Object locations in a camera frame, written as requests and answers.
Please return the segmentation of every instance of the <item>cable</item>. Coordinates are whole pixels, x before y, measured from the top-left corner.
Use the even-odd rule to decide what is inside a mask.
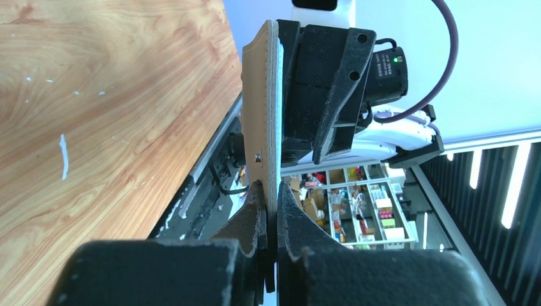
[[[403,113],[399,113],[392,117],[387,118],[379,118],[377,116],[374,116],[374,121],[378,123],[391,123],[395,122],[404,118],[407,118],[408,116],[413,115],[415,112],[421,110],[421,108],[425,107],[434,97],[436,97],[443,86],[447,83],[449,80],[449,77],[451,76],[451,73],[453,72],[453,69],[456,64],[457,56],[458,56],[458,29],[455,22],[455,19],[453,17],[453,14],[451,13],[451,10],[445,4],[444,0],[432,0],[432,2],[436,5],[436,7],[440,10],[441,14],[443,15],[443,18],[445,19],[445,23],[447,24],[447,29],[449,30],[449,39],[450,39],[450,50],[449,50],[449,59],[447,60],[447,65],[445,66],[445,70],[443,71],[443,74],[441,75],[440,80],[432,88],[432,90],[424,97],[420,102],[418,102],[416,105],[413,105],[411,108],[405,110]]]
[[[382,38],[380,40],[376,40],[376,45],[382,45],[384,43],[390,43],[393,48],[396,48],[396,41],[392,38]]]
[[[380,117],[380,118],[389,118],[392,116],[394,112],[381,112],[381,113],[377,113],[377,115],[380,115],[380,116],[383,116],[383,117]],[[432,122],[429,122],[429,124],[426,124],[426,121],[415,116],[415,115],[409,115],[407,116],[405,119],[408,119],[408,120],[411,120],[413,122],[417,122],[423,126],[427,125],[429,128],[433,129],[434,132],[436,132],[436,135],[440,135],[440,129],[438,129],[438,127],[436,126],[436,124],[433,124]]]
[[[240,188],[240,189],[227,190],[227,189],[223,189],[222,186],[220,185],[220,192],[225,194],[226,196],[231,196],[233,194],[245,193],[246,191],[248,191],[249,187],[250,185]]]

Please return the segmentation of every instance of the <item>white paint smear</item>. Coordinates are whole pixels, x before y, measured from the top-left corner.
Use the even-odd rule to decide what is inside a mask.
[[[68,170],[70,169],[70,159],[68,157],[68,148],[66,147],[66,137],[64,134],[60,135],[60,149],[62,150],[62,159],[64,160],[64,171],[62,171],[62,180],[65,180],[68,176]]]
[[[169,215],[167,216],[167,219],[165,219],[165,229],[166,230],[169,230],[169,221],[171,221],[171,219],[173,218],[173,214],[177,210],[177,207],[179,206],[180,203],[181,203],[181,201],[178,200],[177,203],[175,204],[175,206],[173,206],[173,209],[171,210]]]

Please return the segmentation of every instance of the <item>wood grain surface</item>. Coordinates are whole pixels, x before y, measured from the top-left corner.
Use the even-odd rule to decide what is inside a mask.
[[[146,238],[240,71],[221,0],[1,1],[0,305],[43,304],[88,240]]]

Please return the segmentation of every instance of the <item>screw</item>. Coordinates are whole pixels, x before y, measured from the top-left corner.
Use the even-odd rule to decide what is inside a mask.
[[[357,37],[357,41],[358,41],[359,43],[365,43],[367,40],[368,40],[368,37],[366,37],[365,34],[361,34],[361,35],[359,35],[359,36]]]

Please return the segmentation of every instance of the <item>white wall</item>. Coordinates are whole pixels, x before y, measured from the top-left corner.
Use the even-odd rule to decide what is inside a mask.
[[[290,18],[289,0],[225,0],[237,49],[265,19]],[[445,143],[541,130],[541,1],[448,0],[458,24],[458,62],[433,101]],[[357,27],[406,52],[407,108],[438,81],[448,56],[443,17],[428,0],[357,0]]]

